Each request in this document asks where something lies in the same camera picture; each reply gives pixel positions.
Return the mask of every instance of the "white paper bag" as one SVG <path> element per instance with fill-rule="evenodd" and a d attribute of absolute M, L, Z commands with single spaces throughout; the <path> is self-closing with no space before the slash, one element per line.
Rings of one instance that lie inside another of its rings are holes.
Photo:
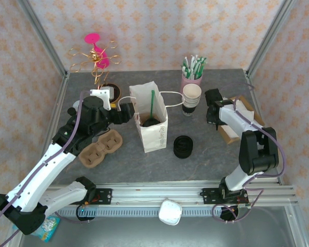
<path fill-rule="evenodd" d="M 160 123 L 150 127 L 142 127 L 143 123 L 150 117 L 152 90 L 155 92 L 152 114 Z M 136 98 L 132 99 L 135 109 L 134 120 L 143 143 L 144 152 L 147 153 L 166 148 L 168 128 L 166 108 L 183 104 L 183 95 L 178 92 L 159 92 L 154 81 L 143 85 L 129 86 L 129 92 L 130 96 Z M 180 94 L 182 96 L 182 102 L 176 105 L 165 106 L 161 93 Z"/>

